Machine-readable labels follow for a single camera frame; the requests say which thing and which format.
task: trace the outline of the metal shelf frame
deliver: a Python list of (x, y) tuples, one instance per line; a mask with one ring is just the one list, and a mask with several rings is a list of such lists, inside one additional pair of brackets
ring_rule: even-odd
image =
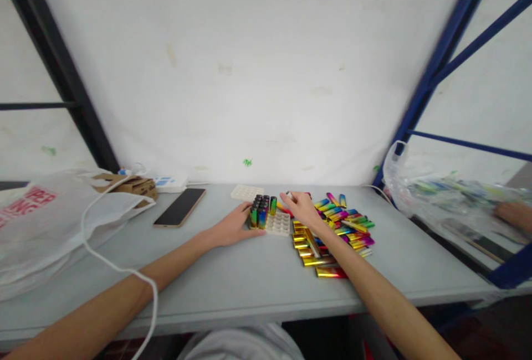
[[(527, 7), (532, 4), (532, 0), (517, 0), (506, 12), (492, 23), (484, 32), (473, 40), (461, 53), (452, 58), (458, 43), (469, 25), (478, 5), (482, 0), (457, 0), (449, 20), (438, 40), (436, 48), (428, 62), (427, 67), (421, 77), (403, 120), (397, 129), (391, 144), (396, 141), (408, 142), (411, 136), (421, 136), (433, 140), (439, 140), (455, 145), (473, 148), (480, 151), (496, 153), (511, 158), (532, 162), (532, 155), (518, 151), (505, 150), (503, 148), (492, 147), (480, 143), (458, 140), (451, 137), (438, 136), (426, 132), (415, 130), (423, 112), (429, 103), (432, 94), (438, 84), (449, 76), (456, 68), (460, 67), (478, 49), (492, 39)], [(404, 149), (403, 145), (398, 145), (396, 154), (400, 155)], [(382, 165), (373, 182), (374, 186), (383, 187)], [(532, 244), (515, 254), (503, 265), (486, 275), (486, 278), (499, 288), (511, 289), (532, 276)]]
[(11, 0), (63, 102), (12, 102), (0, 111), (66, 109), (98, 167), (120, 167), (46, 0)]

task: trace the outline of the white shopping bag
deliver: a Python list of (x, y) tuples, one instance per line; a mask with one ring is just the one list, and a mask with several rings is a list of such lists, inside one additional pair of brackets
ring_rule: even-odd
[[(46, 282), (86, 254), (80, 217), (100, 195), (94, 187), (109, 184), (91, 178), (102, 172), (54, 173), (0, 202), (0, 300)], [(149, 204), (135, 209), (143, 200)], [(85, 236), (99, 246), (154, 204), (144, 196), (105, 194), (86, 215)]]

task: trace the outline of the cardboard box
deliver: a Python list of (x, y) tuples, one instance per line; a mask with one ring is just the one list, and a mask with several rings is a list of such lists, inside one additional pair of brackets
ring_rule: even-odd
[[(124, 181), (118, 187), (114, 188), (111, 192), (126, 192), (135, 195), (141, 195), (144, 197), (152, 198), (157, 200), (158, 194), (157, 189), (155, 188), (155, 182), (152, 179), (140, 177), (140, 176), (123, 176), (121, 174), (109, 174), (102, 173), (98, 176), (94, 176), (93, 179), (103, 179), (109, 182), (105, 187), (94, 187), (96, 191), (103, 192), (109, 186), (116, 184), (119, 181)], [(142, 208), (148, 205), (148, 202), (143, 200), (135, 208)]]

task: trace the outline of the white wall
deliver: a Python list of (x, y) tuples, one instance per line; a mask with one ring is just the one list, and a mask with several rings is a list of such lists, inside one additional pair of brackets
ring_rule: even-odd
[[(0, 102), (61, 101), (11, 0), (0, 0)], [(95, 163), (65, 110), (0, 112), (0, 180)]]
[(348, 185), (372, 180), (455, 0), (47, 1), (122, 164)]
[[(456, 54), (517, 0), (483, 0)], [(532, 8), (526, 9), (436, 89), (417, 130), (532, 153)], [(506, 183), (524, 161), (413, 138), (411, 150), (439, 173)]]

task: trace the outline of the table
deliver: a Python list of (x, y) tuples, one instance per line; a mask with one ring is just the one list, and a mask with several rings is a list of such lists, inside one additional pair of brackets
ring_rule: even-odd
[[(239, 201), (234, 185), (205, 186), (207, 193), (179, 229), (156, 229), (153, 222), (177, 198), (162, 194), (147, 210), (98, 251), (121, 266), (140, 268), (222, 219)], [(371, 188), (264, 186), (277, 195), (291, 189), (346, 195), (349, 208), (368, 215), (376, 226), (374, 254), (367, 260), (416, 306), (484, 300), (498, 289), (470, 271)], [(100, 260), (86, 256), (41, 287), (0, 302), (0, 351), (28, 340), (42, 329), (123, 278)], [(346, 315), (365, 308), (347, 280), (318, 279), (301, 264), (290, 238), (266, 235), (217, 248), (193, 264), (160, 294), (156, 335), (252, 325), (272, 321)], [(151, 305), (121, 337), (145, 335)]]

